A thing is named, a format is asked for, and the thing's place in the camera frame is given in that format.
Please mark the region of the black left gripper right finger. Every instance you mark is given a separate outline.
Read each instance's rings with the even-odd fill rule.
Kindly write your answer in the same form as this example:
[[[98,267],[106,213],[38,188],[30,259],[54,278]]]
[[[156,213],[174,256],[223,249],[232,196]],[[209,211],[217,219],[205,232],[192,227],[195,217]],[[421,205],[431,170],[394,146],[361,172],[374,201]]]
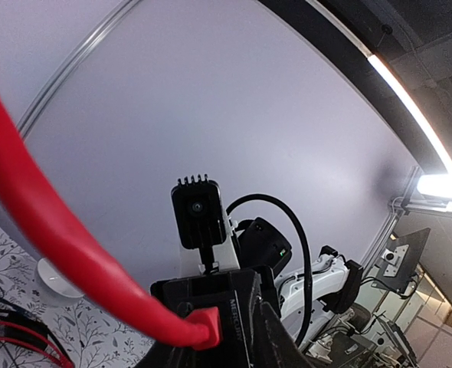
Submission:
[[[273,272],[259,272],[260,295],[254,302],[251,318],[253,367],[313,367],[280,321]]]

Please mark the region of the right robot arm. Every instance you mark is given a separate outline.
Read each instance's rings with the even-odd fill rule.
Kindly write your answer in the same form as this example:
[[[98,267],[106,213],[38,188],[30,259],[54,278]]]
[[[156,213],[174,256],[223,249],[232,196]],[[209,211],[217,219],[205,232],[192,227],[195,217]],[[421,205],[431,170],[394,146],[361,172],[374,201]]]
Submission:
[[[304,306],[304,274],[301,269],[284,273],[292,258],[292,246],[273,225],[262,218],[239,223],[239,260],[242,267],[268,266],[273,272],[274,298],[280,309],[284,328],[297,338],[301,331]],[[304,347],[336,314],[345,313],[359,294],[364,268],[347,260],[328,245],[322,247],[312,263],[312,307],[307,332],[300,346]]]

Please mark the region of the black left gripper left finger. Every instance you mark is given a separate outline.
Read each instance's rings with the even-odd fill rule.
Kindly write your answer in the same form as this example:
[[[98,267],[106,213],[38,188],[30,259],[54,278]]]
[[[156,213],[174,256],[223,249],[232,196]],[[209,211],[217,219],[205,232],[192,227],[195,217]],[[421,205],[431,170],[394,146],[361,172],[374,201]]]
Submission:
[[[154,342],[135,368],[178,368],[185,366],[186,347],[173,347]]]

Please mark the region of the black network switch box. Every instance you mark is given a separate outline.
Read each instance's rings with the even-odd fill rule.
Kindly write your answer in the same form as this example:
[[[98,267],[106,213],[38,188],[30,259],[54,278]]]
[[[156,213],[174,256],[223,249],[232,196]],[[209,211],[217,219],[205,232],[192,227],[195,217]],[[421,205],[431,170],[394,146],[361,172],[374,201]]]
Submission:
[[[253,367],[251,318],[260,295],[259,270],[271,268],[253,266],[152,285],[152,296],[180,317],[206,308],[218,309],[220,343],[207,350],[186,347],[184,367]]]

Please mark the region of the black ethernet cable teal boot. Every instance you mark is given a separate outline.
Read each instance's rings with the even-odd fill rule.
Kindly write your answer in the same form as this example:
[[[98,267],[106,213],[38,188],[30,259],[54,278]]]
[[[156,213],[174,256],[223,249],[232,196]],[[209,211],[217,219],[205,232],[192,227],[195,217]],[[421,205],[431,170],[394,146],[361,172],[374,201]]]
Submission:
[[[29,310],[7,300],[0,285],[0,345],[15,367],[20,364],[9,346],[36,353],[56,367],[73,367],[62,343],[49,327]]]

